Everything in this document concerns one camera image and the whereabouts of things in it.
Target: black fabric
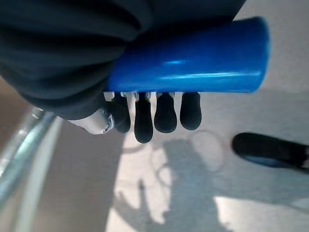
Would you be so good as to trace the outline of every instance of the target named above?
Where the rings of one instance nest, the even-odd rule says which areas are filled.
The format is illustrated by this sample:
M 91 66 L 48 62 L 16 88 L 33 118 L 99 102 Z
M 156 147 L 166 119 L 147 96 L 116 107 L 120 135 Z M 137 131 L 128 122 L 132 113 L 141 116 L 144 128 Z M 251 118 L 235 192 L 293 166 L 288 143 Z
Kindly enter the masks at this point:
M 244 1 L 2 1 L 0 75 L 30 103 L 81 119 L 105 104 L 113 62 L 138 35 L 166 24 L 231 20 Z

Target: black shoe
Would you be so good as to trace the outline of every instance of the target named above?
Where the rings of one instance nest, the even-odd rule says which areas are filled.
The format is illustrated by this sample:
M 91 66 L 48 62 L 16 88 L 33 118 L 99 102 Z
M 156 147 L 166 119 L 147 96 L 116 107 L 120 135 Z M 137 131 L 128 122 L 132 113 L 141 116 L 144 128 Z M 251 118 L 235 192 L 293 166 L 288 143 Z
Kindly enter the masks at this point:
M 232 148 L 248 161 L 273 168 L 308 170 L 309 146 L 254 133 L 240 133 Z

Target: gray floor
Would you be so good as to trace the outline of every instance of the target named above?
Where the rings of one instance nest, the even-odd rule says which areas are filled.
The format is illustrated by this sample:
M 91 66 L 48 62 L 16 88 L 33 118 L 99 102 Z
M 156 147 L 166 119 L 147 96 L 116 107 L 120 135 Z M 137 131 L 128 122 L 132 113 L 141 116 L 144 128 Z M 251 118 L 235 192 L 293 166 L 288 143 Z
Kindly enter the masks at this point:
M 270 27 L 267 76 L 255 94 L 203 93 L 197 131 L 179 123 L 140 145 L 132 131 L 92 136 L 65 123 L 33 231 L 307 232 L 308 175 L 245 162 L 229 145 L 243 131 L 309 144 L 308 10 L 307 0 L 245 3 L 237 19 L 261 15 Z M 12 128 L 25 103 L 6 87 L 4 98 L 13 102 Z M 17 201 L 18 193 L 0 231 L 9 231 Z

